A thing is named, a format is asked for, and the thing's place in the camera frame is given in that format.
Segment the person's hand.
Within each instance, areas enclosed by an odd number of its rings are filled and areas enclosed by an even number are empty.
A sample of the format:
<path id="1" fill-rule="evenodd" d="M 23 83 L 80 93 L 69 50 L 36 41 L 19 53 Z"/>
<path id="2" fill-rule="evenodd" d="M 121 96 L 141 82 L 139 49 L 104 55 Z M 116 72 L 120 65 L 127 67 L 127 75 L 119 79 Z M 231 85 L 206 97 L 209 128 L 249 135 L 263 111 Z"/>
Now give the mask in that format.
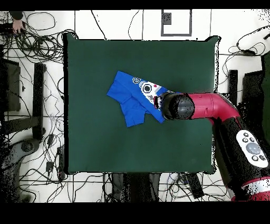
<path id="1" fill-rule="evenodd" d="M 25 27 L 23 25 L 23 21 L 22 20 L 14 20 L 13 21 L 13 33 L 19 34 L 19 33 L 21 33 L 21 30 L 25 30 Z"/>

